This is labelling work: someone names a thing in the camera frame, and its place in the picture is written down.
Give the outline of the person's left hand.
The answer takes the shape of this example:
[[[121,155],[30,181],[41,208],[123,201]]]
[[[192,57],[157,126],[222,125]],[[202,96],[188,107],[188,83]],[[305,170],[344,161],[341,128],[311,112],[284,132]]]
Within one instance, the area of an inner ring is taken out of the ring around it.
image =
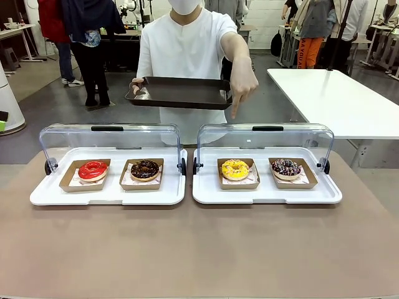
[[[230,83],[233,92],[231,118],[235,119],[239,106],[248,100],[259,86],[259,82],[252,69],[250,56],[239,55],[234,57]]]

